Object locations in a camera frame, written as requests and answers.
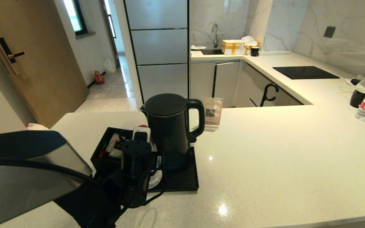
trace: wall switch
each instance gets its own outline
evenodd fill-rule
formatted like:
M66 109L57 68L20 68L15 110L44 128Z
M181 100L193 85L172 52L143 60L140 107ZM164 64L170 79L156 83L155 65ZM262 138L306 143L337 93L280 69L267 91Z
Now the wall switch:
M325 34L323 36L332 38L333 33L335 33L335 29L336 29L336 27L328 26L326 28Z

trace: black mug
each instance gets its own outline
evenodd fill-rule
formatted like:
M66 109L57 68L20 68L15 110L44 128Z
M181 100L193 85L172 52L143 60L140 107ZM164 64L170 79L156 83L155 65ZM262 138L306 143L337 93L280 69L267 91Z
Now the black mug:
M198 109L199 125L189 131L189 109ZM200 100L185 99L177 94L153 96L141 110L146 114L151 137L161 153L161 167L175 170L182 167L189 157L190 143L204 132L205 113Z
M259 50L260 50L260 47L257 47L257 46L252 47L252 49L250 50L250 55L251 56L258 56L259 55Z
M350 98L350 105L358 108L361 102L365 98L365 88L357 88L352 94L352 97Z

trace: marble wall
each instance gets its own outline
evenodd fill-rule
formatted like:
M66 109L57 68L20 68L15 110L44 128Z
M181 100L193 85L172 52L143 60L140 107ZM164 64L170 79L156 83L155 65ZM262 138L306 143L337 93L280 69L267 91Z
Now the marble wall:
M292 51L309 0L274 0L262 43L264 52Z
M333 38L323 37L327 26ZM310 0L294 52L365 75L365 0Z
M213 47L214 23L219 27L219 44L224 39L241 39L248 8L249 0L191 0L191 44Z
M264 43L272 2L273 0L249 0L245 36L252 36L255 40Z

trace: tiled floor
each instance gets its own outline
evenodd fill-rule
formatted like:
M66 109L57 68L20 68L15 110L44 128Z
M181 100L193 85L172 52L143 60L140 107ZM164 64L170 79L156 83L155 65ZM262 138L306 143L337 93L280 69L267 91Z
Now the tiled floor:
M119 55L120 66L116 72L104 75L104 84L89 88L87 100L74 112L135 111L135 94L126 63L126 56Z
M136 111L135 98L87 99L74 112Z

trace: induction cooktop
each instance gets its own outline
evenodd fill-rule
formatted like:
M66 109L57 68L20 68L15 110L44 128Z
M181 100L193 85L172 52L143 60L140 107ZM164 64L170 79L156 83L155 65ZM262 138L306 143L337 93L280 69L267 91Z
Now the induction cooktop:
M339 78L329 72L319 69L315 66L285 66L273 67L276 71L284 74L290 79L323 79L323 78Z

